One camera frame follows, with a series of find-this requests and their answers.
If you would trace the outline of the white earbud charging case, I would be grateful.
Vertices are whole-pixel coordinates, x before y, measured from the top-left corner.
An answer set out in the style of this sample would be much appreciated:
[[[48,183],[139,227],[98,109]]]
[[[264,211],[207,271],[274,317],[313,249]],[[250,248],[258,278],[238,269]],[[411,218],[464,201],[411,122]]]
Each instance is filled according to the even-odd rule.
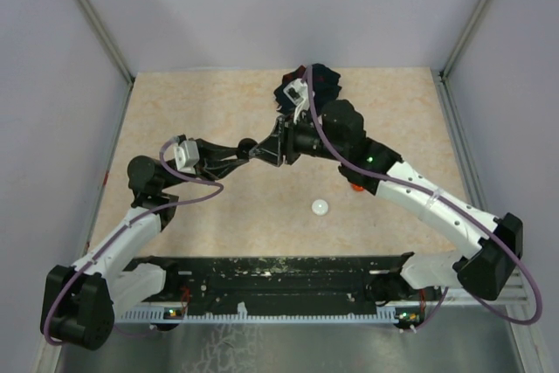
[[[328,202],[324,199],[316,199],[311,204],[311,210],[317,216],[325,216],[329,211]]]

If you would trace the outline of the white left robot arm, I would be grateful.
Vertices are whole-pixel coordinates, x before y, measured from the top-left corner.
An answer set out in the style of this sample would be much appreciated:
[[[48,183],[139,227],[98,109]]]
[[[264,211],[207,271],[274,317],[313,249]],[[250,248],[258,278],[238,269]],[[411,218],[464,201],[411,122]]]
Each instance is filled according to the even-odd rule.
[[[70,266],[47,274],[40,331],[47,343],[96,350],[111,335],[116,320],[143,300],[172,300],[182,280],[167,268],[144,262],[127,266],[171,222],[179,206],[219,195],[220,179],[249,162],[253,139],[236,147],[174,136],[158,156],[139,155],[128,164],[134,199],[124,218],[91,251]]]

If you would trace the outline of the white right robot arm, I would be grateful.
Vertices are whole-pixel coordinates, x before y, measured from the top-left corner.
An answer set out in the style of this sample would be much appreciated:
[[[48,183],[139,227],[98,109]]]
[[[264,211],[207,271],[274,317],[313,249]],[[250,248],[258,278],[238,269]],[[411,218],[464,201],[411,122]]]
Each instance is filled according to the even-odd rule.
[[[452,252],[412,254],[390,277],[391,292],[410,299],[427,287],[461,287],[495,301],[521,257],[523,225],[475,208],[421,176],[396,151],[366,135],[364,118],[348,100],[322,109],[321,127],[308,114],[280,116],[272,133],[252,147],[251,158],[273,166],[292,164],[301,155],[348,159],[339,171],[350,183],[397,204],[453,243]]]

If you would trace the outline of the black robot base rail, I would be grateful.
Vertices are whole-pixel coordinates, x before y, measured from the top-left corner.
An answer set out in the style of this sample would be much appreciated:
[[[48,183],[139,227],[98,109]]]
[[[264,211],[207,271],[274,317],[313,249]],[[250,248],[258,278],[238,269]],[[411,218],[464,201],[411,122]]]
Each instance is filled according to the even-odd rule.
[[[335,257],[140,257],[140,264],[165,270],[163,290],[150,303],[184,304],[189,315],[233,315],[244,304],[249,315],[375,314],[397,301],[434,301],[432,287],[416,289],[400,275],[409,258]]]

